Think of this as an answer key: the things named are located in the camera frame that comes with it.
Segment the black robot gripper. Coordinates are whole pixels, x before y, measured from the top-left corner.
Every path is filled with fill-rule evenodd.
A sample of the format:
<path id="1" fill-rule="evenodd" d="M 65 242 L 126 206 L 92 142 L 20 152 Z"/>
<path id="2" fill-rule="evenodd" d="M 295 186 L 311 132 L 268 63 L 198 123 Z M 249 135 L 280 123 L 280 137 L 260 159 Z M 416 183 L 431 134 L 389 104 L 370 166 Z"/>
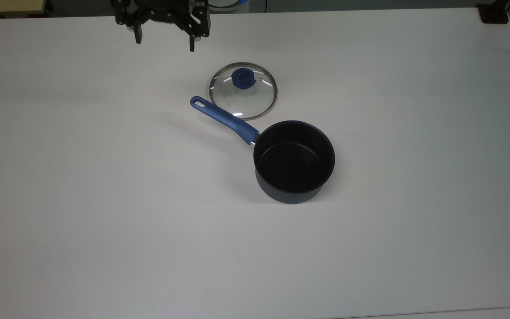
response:
<path id="1" fill-rule="evenodd" d="M 142 24 L 154 22 L 179 25 L 189 35 L 189 50 L 196 42 L 211 35 L 211 19 L 207 0 L 114 0 L 116 23 L 125 25 L 134 34 L 136 44 L 142 44 Z"/>

